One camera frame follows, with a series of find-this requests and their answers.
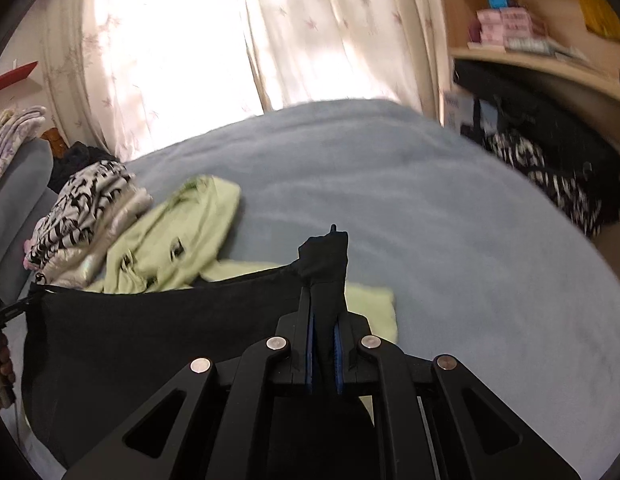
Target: red object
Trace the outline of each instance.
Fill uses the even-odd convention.
[[[28,77],[37,65],[38,61],[35,61],[0,75],[0,90]]]

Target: bed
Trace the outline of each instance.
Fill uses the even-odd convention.
[[[237,182],[221,256],[286,264],[336,223],[348,279],[394,291],[406,353],[457,356],[584,480],[619,454],[620,283],[541,192],[452,131],[391,102],[313,103],[128,168],[156,203],[196,174]],[[20,372],[23,316],[7,333]],[[32,464],[60,478],[18,418]]]

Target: purple floral fabric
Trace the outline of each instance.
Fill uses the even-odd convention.
[[[45,122],[45,113],[42,106],[32,106],[19,112],[6,110],[0,114],[0,178],[21,144],[36,136]]]

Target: floral curtain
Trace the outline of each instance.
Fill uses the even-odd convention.
[[[441,0],[42,0],[58,126],[131,160],[301,102],[439,115]]]

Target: silver rivet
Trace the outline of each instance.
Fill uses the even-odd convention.
[[[363,336],[361,344],[365,348],[379,348],[381,346],[381,340],[376,335]]]
[[[209,359],[199,357],[199,359],[194,359],[194,361],[190,363],[190,370],[197,374],[202,374],[203,372],[208,371],[210,366],[212,366],[212,362]]]
[[[443,370],[454,370],[456,368],[456,359],[452,355],[442,355],[437,358],[437,364]]]
[[[285,348],[285,345],[287,345],[287,341],[285,340],[285,338],[279,337],[278,335],[271,337],[266,342],[266,346],[270,350],[280,350],[282,348]]]

